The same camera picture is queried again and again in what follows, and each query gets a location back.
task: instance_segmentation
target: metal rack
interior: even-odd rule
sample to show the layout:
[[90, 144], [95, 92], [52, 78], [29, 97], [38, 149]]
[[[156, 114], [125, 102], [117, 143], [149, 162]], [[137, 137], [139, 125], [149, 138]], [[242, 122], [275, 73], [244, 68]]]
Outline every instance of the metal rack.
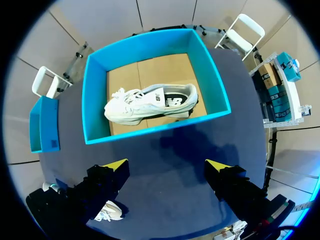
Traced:
[[263, 62], [261, 62], [258, 66], [256, 66], [253, 70], [249, 72], [249, 75], [252, 77], [255, 72], [264, 64], [273, 62], [274, 67], [280, 76], [281, 81], [283, 82], [286, 94], [288, 96], [290, 110], [291, 110], [291, 120], [289, 121], [282, 121], [282, 122], [269, 122], [269, 119], [263, 120], [264, 128], [277, 128], [277, 127], [287, 127], [287, 126], [296, 126], [299, 123], [304, 122], [304, 118], [302, 117], [301, 112], [299, 111], [300, 108], [300, 100], [298, 96], [298, 91], [296, 88], [296, 84], [292, 81], [288, 81], [285, 72], [281, 68], [278, 60], [278, 54], [276, 52], [272, 53], [269, 57], [267, 57]]

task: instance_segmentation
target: white folding chair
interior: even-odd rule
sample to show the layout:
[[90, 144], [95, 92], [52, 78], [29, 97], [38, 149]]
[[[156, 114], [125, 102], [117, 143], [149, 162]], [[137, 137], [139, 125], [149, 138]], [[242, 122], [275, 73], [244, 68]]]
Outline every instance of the white folding chair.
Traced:
[[64, 78], [60, 77], [58, 74], [54, 73], [53, 71], [51, 71], [50, 69], [48, 69], [47, 67], [45, 66], [42, 66], [39, 68], [35, 78], [34, 78], [34, 81], [33, 81], [33, 84], [32, 84], [32, 92], [41, 97], [42, 95], [38, 92], [39, 91], [39, 88], [40, 88], [40, 85], [44, 79], [44, 76], [46, 74], [46, 71], [52, 73], [54, 75], [53, 77], [53, 81], [51, 83], [51, 86], [48, 90], [48, 92], [46, 93], [46, 97], [48, 98], [51, 98], [53, 99], [57, 93], [57, 88], [59, 86], [59, 83], [61, 83], [61, 81], [69, 84], [70, 86], [72, 86], [72, 83], [65, 80]]
[[[242, 36], [240, 36], [235, 30], [231, 29], [237, 20], [242, 21], [245, 25], [247, 25], [250, 29], [252, 29], [254, 32], [256, 32], [260, 38], [258, 41], [252, 45], [250, 42], [245, 40]], [[223, 37], [220, 39], [220, 41], [215, 45], [215, 49], [217, 47], [223, 48], [224, 47], [220, 44], [222, 40], [227, 36], [229, 39], [231, 39], [235, 44], [237, 44], [241, 49], [244, 50], [245, 56], [242, 58], [242, 61], [246, 59], [246, 57], [251, 53], [251, 51], [257, 46], [257, 44], [260, 42], [260, 40], [265, 36], [265, 30], [256, 23], [252, 18], [248, 17], [247, 15], [241, 13], [239, 16], [236, 17], [234, 22], [231, 24], [229, 29], [225, 32]]]

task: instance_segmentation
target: cardboard bottom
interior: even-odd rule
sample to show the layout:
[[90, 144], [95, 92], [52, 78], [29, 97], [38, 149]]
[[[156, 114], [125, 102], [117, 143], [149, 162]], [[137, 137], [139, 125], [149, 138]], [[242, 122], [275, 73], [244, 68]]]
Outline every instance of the cardboard bottom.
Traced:
[[[120, 88], [129, 91], [132, 89], [142, 90], [154, 84], [193, 84], [198, 93], [198, 103], [189, 118], [207, 115], [197, 78], [186, 53], [134, 62], [107, 72], [106, 78], [107, 101], [111, 99], [112, 93]], [[138, 125], [132, 126], [109, 121], [109, 126], [111, 135], [118, 135], [183, 120], [184, 118], [161, 116], [143, 119]]]

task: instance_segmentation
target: shoe laces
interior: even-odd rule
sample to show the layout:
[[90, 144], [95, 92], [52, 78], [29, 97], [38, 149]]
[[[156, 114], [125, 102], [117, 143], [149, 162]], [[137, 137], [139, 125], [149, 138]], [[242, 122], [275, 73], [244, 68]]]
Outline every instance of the shoe laces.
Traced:
[[140, 89], [132, 89], [130, 91], [125, 92], [125, 89], [121, 87], [118, 91], [112, 93], [111, 96], [115, 99], [124, 101], [128, 105], [125, 107], [125, 110], [132, 111], [132, 108], [129, 106], [134, 105], [138, 100], [143, 98], [144, 95], [145, 94], [142, 93]]

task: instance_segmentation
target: blue tray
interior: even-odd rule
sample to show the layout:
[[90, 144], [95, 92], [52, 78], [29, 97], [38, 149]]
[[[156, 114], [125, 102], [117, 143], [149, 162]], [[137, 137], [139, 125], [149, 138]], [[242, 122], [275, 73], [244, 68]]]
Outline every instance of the blue tray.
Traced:
[[[172, 54], [188, 54], [207, 115], [111, 135], [104, 116], [107, 72], [131, 63]], [[227, 93], [206, 46], [193, 29], [153, 31], [125, 38], [89, 55], [82, 88], [82, 125], [86, 144], [97, 144], [212, 120], [231, 113]]]
[[30, 112], [30, 148], [32, 153], [59, 151], [58, 100], [40, 97]]

